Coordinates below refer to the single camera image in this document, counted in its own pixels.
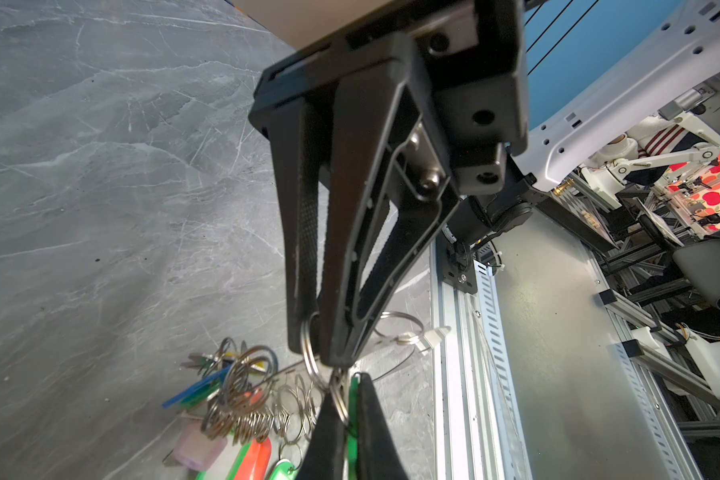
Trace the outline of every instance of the black line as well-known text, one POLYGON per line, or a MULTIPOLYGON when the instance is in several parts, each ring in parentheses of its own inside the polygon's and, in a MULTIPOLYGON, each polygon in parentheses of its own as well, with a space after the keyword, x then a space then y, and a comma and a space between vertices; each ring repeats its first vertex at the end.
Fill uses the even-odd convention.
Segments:
POLYGON ((567 31, 562 37, 560 37, 560 40, 558 40, 556 44, 552 45, 552 48, 551 48, 546 54, 544 54, 544 56, 541 58, 541 60, 539 60, 539 63, 537 63, 536 65, 534 65, 534 67, 530 70, 530 72, 528 72, 528 75, 532 74, 532 73, 534 72, 534 70, 536 70, 536 67, 538 67, 538 66, 544 61, 544 59, 547 57, 547 55, 549 55, 550 53, 552 53, 553 50, 555 50, 555 48, 557 47, 557 45, 559 45, 560 42, 563 41, 563 38, 565 38, 565 36, 568 35, 568 34, 570 33, 570 31, 573 30, 574 27, 579 24, 579 22, 581 22, 581 19, 584 18, 584 17, 586 16, 586 14, 589 13, 590 10, 591 10, 595 5, 597 5, 597 3, 598 3, 599 1, 600 1, 600 0, 595 0, 595 2, 586 10, 586 12, 585 12, 583 15, 581 15, 581 17, 579 17, 578 20, 576 20, 576 23, 575 23, 575 24, 572 24, 572 25, 570 26, 570 28, 568 28, 568 31, 567 31))
POLYGON ((541 5, 536 7, 536 10, 534 10, 534 13, 530 14, 530 17, 528 18, 528 20, 525 21, 526 26, 528 25, 528 22, 530 22, 531 20, 534 19, 534 16, 536 16, 536 14, 539 12, 539 10, 541 10, 541 7, 543 7, 543 6, 544 6, 544 4, 542 3, 541 5))
POLYGON ((538 38, 536 40, 534 40, 534 43, 530 44, 530 46, 528 47, 528 50, 526 50, 525 53, 530 52, 530 50, 534 47, 534 45, 536 45, 536 42, 541 40, 541 37, 543 37, 544 34, 547 33, 547 30, 550 29, 552 24, 557 22, 557 19, 560 18, 560 16, 563 14, 563 12, 565 12, 565 9, 568 8, 570 6, 570 4, 572 4, 572 3, 574 3, 574 0, 570 0, 570 2, 568 2, 568 5, 565 5, 565 8, 560 10, 560 13, 557 14, 557 17, 555 17, 554 20, 552 22, 550 22, 550 24, 547 25, 547 27, 544 29, 544 31, 541 33, 541 35, 539 35, 538 38))

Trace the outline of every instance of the green key tag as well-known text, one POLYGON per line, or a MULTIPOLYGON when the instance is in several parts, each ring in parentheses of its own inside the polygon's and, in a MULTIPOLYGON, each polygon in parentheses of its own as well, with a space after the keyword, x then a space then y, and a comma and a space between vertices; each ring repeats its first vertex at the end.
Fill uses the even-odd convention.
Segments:
POLYGON ((272 468, 272 474, 269 475, 269 480, 294 480, 298 470, 293 467, 293 464, 288 460, 280 460, 272 468))
POLYGON ((349 480, 358 478, 358 388, 360 385, 358 376, 352 376, 349 384, 349 433, 347 434, 347 464, 349 480))

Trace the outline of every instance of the chair backrest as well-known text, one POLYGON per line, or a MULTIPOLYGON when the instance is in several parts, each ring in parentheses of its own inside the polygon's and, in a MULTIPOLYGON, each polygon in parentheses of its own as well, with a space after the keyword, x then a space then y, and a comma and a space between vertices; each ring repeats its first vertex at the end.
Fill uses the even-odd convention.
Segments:
POLYGON ((704 299, 717 306, 720 301, 720 239, 679 248, 672 254, 672 260, 704 299))

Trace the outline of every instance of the gray marble surface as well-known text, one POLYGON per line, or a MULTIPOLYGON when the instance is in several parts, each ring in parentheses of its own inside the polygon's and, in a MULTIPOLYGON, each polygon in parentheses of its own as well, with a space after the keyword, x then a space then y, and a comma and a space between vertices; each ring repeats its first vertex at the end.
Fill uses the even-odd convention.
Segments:
MULTIPOLYGON (((161 465, 181 421, 160 404, 195 378, 179 363, 226 335, 292 360, 246 120, 290 51, 222 0, 0 0, 0 478, 192 478, 161 465)), ((391 307, 428 321, 427 268, 391 307)), ((378 391, 432 478, 431 362, 378 391)))

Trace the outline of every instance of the pile of key rings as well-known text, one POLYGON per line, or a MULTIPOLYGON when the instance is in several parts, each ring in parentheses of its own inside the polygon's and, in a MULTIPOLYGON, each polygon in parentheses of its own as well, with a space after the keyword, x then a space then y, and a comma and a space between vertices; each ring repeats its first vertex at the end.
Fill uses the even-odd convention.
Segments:
MULTIPOLYGON (((376 331, 379 338, 368 342, 364 355, 387 346, 415 346, 425 352, 449 330, 442 327, 425 332, 419 319, 403 312, 381 315, 381 319, 393 317, 410 320, 420 332, 385 336, 376 331), (435 338, 434 343, 424 340, 438 330, 428 337, 435 338)), ((328 368, 318 366, 309 339, 315 318, 306 320, 300 331, 303 361, 282 370, 269 347, 248 348, 242 342, 238 349, 230 337, 223 339, 213 354, 190 354, 182 366, 197 370, 201 380, 163 403, 163 408, 178 406, 181 416, 190 419, 168 457, 198 471, 197 480, 295 478, 325 395, 332 397, 342 422, 349 422, 349 370, 334 369, 327 381, 323 379, 321 370, 325 374, 328 368), (272 441, 279 443, 278 462, 270 468, 272 441), (284 459, 289 449, 298 450, 298 464, 284 459)), ((384 375, 401 367, 411 355, 384 375)))

